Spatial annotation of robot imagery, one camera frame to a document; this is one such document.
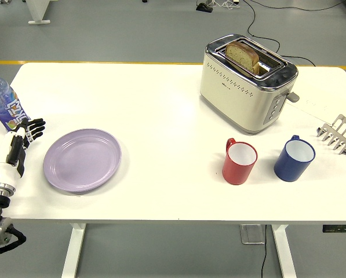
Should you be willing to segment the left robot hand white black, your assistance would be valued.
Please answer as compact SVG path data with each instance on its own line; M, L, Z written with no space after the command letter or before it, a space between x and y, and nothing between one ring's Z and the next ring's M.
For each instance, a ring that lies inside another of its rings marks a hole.
M42 118L23 119L9 131L0 148L0 194L14 194L16 184L24 173L24 160L29 145L43 135L45 121Z

